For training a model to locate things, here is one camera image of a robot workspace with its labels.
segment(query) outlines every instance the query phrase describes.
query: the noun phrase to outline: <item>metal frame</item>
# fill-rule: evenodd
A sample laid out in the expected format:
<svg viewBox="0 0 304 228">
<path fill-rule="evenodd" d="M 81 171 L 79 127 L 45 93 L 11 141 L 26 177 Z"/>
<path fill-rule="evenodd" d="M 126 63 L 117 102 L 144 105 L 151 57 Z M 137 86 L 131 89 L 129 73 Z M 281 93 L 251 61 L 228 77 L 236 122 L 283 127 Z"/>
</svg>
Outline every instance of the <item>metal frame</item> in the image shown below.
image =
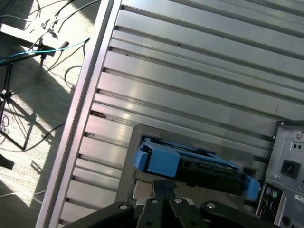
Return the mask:
<svg viewBox="0 0 304 228">
<path fill-rule="evenodd" d="M 37 228 L 55 227 L 58 224 L 58 217 L 66 197 L 120 4 L 120 1 L 114 0 L 104 0 L 100 4 L 94 31 L 36 223 Z"/>
</svg>

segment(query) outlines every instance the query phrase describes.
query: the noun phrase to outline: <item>metal panel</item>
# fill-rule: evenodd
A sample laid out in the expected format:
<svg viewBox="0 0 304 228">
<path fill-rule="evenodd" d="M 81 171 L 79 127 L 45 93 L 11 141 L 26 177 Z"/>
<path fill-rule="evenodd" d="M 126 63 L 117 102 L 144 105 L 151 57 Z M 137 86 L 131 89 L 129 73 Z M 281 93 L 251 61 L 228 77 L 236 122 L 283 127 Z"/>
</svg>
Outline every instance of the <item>metal panel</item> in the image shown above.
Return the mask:
<svg viewBox="0 0 304 228">
<path fill-rule="evenodd" d="M 119 0 L 103 0 L 100 4 L 94 31 L 81 68 L 54 167 L 36 223 L 37 228 L 54 228 L 58 225 L 58 219 L 79 147 L 74 142 L 78 144 L 81 142 L 84 125 L 89 114 L 88 110 L 91 106 L 96 83 L 99 79 L 99 73 L 113 30 L 111 24 L 114 26 L 119 7 Z"/>
<path fill-rule="evenodd" d="M 95 212 L 95 210 L 65 202 L 61 213 L 61 219 L 68 222 L 74 222 L 82 217 L 92 214 L 93 212 Z"/>
<path fill-rule="evenodd" d="M 277 120 L 303 118 L 303 18 L 236 0 L 102 4 L 108 26 L 97 23 L 104 37 L 88 51 L 95 58 L 59 147 L 47 227 L 64 216 L 66 197 L 89 209 L 114 202 L 136 124 L 192 137 L 223 156 L 250 152 L 261 177 L 266 159 L 257 156 L 268 156 Z"/>
<path fill-rule="evenodd" d="M 216 136 L 213 136 L 210 134 L 200 133 L 198 131 L 194 131 L 189 128 L 180 127 L 180 126 L 178 126 L 179 125 L 178 122 L 176 122 L 175 124 L 166 123 L 166 122 L 155 120 L 155 119 L 143 116 L 143 115 L 138 115 L 138 114 L 134 114 L 131 112 L 122 111 L 120 109 L 116 109 L 116 108 L 109 107 L 107 105 L 96 104 L 96 103 L 93 104 L 92 110 L 98 111 L 101 113 L 107 113 L 109 115 L 115 115 L 119 118 L 127 117 L 127 119 L 132 122 L 136 122 L 139 124 L 145 124 L 147 126 L 152 126 L 152 127 L 156 127 L 156 128 L 161 128 L 161 129 L 164 129 L 169 132 L 178 132 L 180 134 L 187 135 L 188 137 L 200 139 L 200 140 L 203 140 L 203 141 L 211 143 L 211 144 L 221 145 L 224 147 L 228 147 L 228 148 L 232 148 L 232 149 L 236 149 L 236 150 L 240 150 L 240 151 L 244 151 L 244 152 L 250 152 L 255 156 L 259 156 L 259 157 L 268 156 L 267 150 L 258 149 L 256 147 L 248 146 L 248 145 L 238 143 L 238 142 L 233 142 L 233 141 L 226 140 L 224 138 L 219 138 L 219 137 L 216 137 Z"/>
<path fill-rule="evenodd" d="M 190 4 L 199 9 L 216 12 L 227 17 L 236 18 L 248 23 L 267 26 L 276 29 L 282 27 L 303 32 L 303 19 L 299 16 L 264 7 L 249 1 L 240 0 L 174 0 L 183 4 Z"/>
<path fill-rule="evenodd" d="M 195 51 L 179 48 L 174 45 L 168 45 L 166 43 L 136 36 L 126 32 L 114 31 L 113 38 L 126 41 L 131 44 L 136 44 L 140 47 L 147 47 L 149 49 L 171 54 L 171 58 L 165 60 L 165 62 L 170 62 L 174 56 L 182 57 L 184 59 L 182 64 L 184 64 L 185 67 L 190 67 L 195 70 L 206 72 L 208 74 L 211 74 L 213 77 L 224 79 L 226 82 L 233 81 L 238 84 L 253 86 L 258 89 L 260 88 L 268 90 L 274 93 L 283 94 L 301 100 L 303 100 L 304 97 L 304 83 L 291 80 L 290 78 L 271 74 L 266 71 L 257 70 L 240 64 L 235 64 L 220 58 L 211 57 Z M 119 48 L 123 50 L 127 49 L 126 46 Z M 138 48 L 132 50 L 132 52 L 138 53 Z M 145 53 L 147 56 L 151 55 L 151 57 L 154 57 L 152 54 L 153 53 L 151 50 Z"/>
<path fill-rule="evenodd" d="M 203 33 L 166 21 L 120 10 L 116 25 L 162 38 L 186 47 L 197 48 L 240 62 L 266 67 L 303 78 L 304 65 L 299 59 Z"/>
<path fill-rule="evenodd" d="M 114 202 L 116 193 L 72 180 L 66 196 L 84 205 L 104 208 Z"/>
<path fill-rule="evenodd" d="M 84 137 L 79 150 L 93 161 L 102 164 L 110 164 L 112 167 L 122 169 L 127 149 L 113 144 L 105 143 L 99 140 Z"/>
<path fill-rule="evenodd" d="M 295 10 L 302 14 L 304 12 L 304 2 L 300 0 L 266 0 L 266 2 L 274 6 L 280 6 L 289 10 Z"/>
<path fill-rule="evenodd" d="M 85 131 L 128 144 L 132 127 L 91 115 Z"/>
<path fill-rule="evenodd" d="M 161 17 L 162 20 L 173 19 L 175 20 L 174 23 L 239 42 L 249 43 L 253 46 L 272 47 L 299 55 L 304 54 L 304 40 L 301 38 L 251 25 L 215 13 L 163 0 L 123 0 L 122 4 L 131 7 L 132 10 L 153 13 L 155 16 Z"/>
<path fill-rule="evenodd" d="M 224 127 L 213 126 L 208 123 L 187 119 L 178 115 L 170 114 L 168 112 L 143 106 L 137 103 L 130 103 L 125 100 L 121 100 L 118 98 L 109 97 L 101 94 L 96 94 L 94 100 L 98 103 L 117 107 L 123 110 L 127 110 L 129 112 L 135 112 L 143 116 L 149 116 L 149 117 L 153 116 L 153 118 L 157 120 L 162 120 L 171 124 L 175 124 L 177 126 L 183 126 L 185 128 L 193 129 L 199 132 L 213 134 L 219 137 L 230 139 L 232 141 L 242 142 L 244 144 L 252 145 L 259 148 L 265 148 L 265 149 L 266 148 L 268 149 L 270 147 L 270 142 L 255 138 L 253 136 L 237 133 L 235 131 L 225 129 Z M 93 103 L 92 108 L 98 110 L 98 108 L 96 108 L 95 103 Z"/>
<path fill-rule="evenodd" d="M 156 55 L 163 55 L 158 59 L 170 58 L 167 54 L 160 52 Z M 183 61 L 180 57 L 175 58 L 175 63 Z M 218 82 L 213 79 L 204 78 L 204 75 L 194 75 L 170 67 L 162 66 L 149 61 L 138 60 L 134 57 L 108 52 L 104 66 L 108 69 L 114 69 L 132 76 L 148 79 L 151 81 L 174 86 L 180 89 L 186 89 L 193 93 L 216 98 L 220 101 L 229 102 L 260 112 L 273 114 L 282 118 L 292 118 L 301 120 L 303 118 L 304 106 L 289 101 L 271 97 L 269 95 L 250 91 L 249 89 L 240 88 L 235 85 Z"/>
<path fill-rule="evenodd" d="M 102 73 L 102 79 L 100 80 L 98 88 L 134 98 L 139 101 L 152 103 L 154 105 L 167 107 L 173 110 L 175 109 L 177 111 L 195 115 L 201 118 L 210 119 L 222 124 L 227 124 L 245 130 L 250 129 L 253 132 L 263 135 L 272 136 L 274 131 L 273 129 L 276 124 L 276 121 L 271 118 L 247 113 L 238 109 L 226 107 L 195 98 L 193 96 L 184 95 L 165 88 L 152 86 L 109 73 Z M 100 120 L 98 117 L 94 119 L 95 120 L 92 121 L 91 124 L 92 128 L 95 128 L 96 132 L 100 132 L 101 126 L 97 125 L 100 123 Z M 111 134 L 111 137 L 113 136 L 115 138 L 121 138 L 121 136 L 117 135 L 117 133 L 123 132 L 124 135 L 126 131 L 124 130 L 126 127 L 121 126 L 121 124 L 119 127 L 122 128 L 122 130 L 117 132 L 114 128 L 107 127 L 106 124 L 105 127 L 109 131 L 107 134 Z"/>
<path fill-rule="evenodd" d="M 122 175 L 121 170 L 117 170 L 105 165 L 100 165 L 94 162 L 90 162 L 90 161 L 86 161 L 83 159 L 77 159 L 76 160 L 76 167 L 79 167 L 81 169 L 85 169 L 85 170 L 89 170 L 89 171 L 93 171 L 93 172 L 97 172 L 109 177 L 114 177 L 119 179 L 120 176 Z"/>
<path fill-rule="evenodd" d="M 117 190 L 119 179 L 98 174 L 92 171 L 83 170 L 80 168 L 74 168 L 73 176 L 75 180 L 85 181 L 91 185 L 97 185 L 101 188 L 109 190 Z"/>
</svg>

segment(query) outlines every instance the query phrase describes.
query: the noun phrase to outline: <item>blue cable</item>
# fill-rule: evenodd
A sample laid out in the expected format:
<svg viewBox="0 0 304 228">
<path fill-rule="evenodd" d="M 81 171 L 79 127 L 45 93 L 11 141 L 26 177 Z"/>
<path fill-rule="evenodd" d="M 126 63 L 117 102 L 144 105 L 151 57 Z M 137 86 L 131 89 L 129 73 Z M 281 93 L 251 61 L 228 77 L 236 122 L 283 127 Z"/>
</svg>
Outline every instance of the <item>blue cable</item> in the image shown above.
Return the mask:
<svg viewBox="0 0 304 228">
<path fill-rule="evenodd" d="M 24 55 L 24 54 L 28 54 L 28 53 L 48 53 L 48 52 L 54 52 L 54 51 L 64 51 L 64 50 L 66 50 L 66 49 L 69 49 L 69 48 L 75 47 L 75 46 L 80 45 L 80 44 L 83 44 L 83 43 L 85 43 L 85 42 L 86 42 L 86 40 L 84 40 L 84 41 L 82 41 L 82 42 L 80 42 L 80 43 L 77 43 L 77 44 L 74 44 L 74 45 L 68 46 L 68 47 L 64 47 L 64 48 L 60 48 L 60 49 L 54 49 L 54 50 L 46 50 L 46 51 L 30 51 L 30 52 L 25 51 L 25 52 L 20 52 L 20 53 L 17 53 L 17 54 L 11 55 L 11 56 L 9 56 L 9 57 L 7 57 L 7 58 L 12 58 L 12 57 L 16 57 L 16 56 L 20 56 L 20 55 Z"/>
</svg>

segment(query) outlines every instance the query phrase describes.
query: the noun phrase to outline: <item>screw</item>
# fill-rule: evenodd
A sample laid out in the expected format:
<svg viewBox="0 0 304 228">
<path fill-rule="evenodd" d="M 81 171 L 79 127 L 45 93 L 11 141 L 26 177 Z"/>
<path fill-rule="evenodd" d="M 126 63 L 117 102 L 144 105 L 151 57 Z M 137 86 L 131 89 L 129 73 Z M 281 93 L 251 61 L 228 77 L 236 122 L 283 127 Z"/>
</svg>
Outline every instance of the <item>screw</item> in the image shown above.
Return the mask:
<svg viewBox="0 0 304 228">
<path fill-rule="evenodd" d="M 182 203 L 182 200 L 181 199 L 175 199 L 174 202 L 176 202 L 176 203 Z"/>
<path fill-rule="evenodd" d="M 119 208 L 120 208 L 120 209 L 127 209 L 128 206 L 127 206 L 127 205 L 121 205 L 121 206 L 119 206 Z"/>
<path fill-rule="evenodd" d="M 207 204 L 207 207 L 210 209 L 213 209 L 213 208 L 215 208 L 215 205 L 213 203 L 209 203 L 209 204 Z"/>
</svg>

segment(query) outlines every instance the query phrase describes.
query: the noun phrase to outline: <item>floor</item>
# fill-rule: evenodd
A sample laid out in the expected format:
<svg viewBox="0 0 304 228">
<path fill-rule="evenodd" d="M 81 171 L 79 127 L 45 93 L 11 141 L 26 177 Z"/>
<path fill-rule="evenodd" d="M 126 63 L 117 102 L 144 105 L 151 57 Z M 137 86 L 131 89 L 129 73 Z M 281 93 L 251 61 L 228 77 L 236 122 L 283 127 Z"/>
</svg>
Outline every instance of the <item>floor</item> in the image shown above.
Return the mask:
<svg viewBox="0 0 304 228">
<path fill-rule="evenodd" d="M 9 14 L 28 19 L 35 18 L 39 2 L 42 8 L 41 17 L 34 20 L 32 25 L 46 21 L 68 2 L 67 0 L 3 0 L 0 1 L 0 9 L 9 1 L 14 4 L 3 15 Z M 77 0 L 64 8 L 60 15 L 68 15 L 88 2 L 91 0 Z M 71 45 L 88 38 L 98 4 L 89 6 L 72 16 L 64 24 L 60 37 Z M 2 18 L 1 21 L 19 29 L 24 29 L 29 24 L 14 18 Z M 21 47 L 16 40 L 0 34 L 1 57 L 25 50 L 27 47 Z M 2 130 L 19 144 L 26 143 L 26 148 L 30 148 L 48 131 L 63 124 L 80 68 L 68 73 L 67 83 L 64 81 L 64 73 L 71 66 L 81 65 L 83 59 L 83 50 L 79 45 L 64 52 L 57 52 L 53 57 L 48 56 L 42 66 L 40 66 L 40 57 L 14 64 L 10 88 L 16 94 L 12 97 L 12 103 L 5 107 Z M 5 72 L 6 67 L 0 67 L 2 76 L 0 80 L 3 80 Z M 0 198 L 1 227 L 35 226 L 41 205 L 30 195 L 47 188 L 62 131 L 63 127 L 58 128 L 37 147 L 25 152 L 21 152 L 11 142 L 0 137 L 0 153 L 15 162 L 13 170 L 0 167 L 0 195 L 22 192 Z M 44 195 L 40 194 L 36 197 L 43 200 Z"/>
</svg>

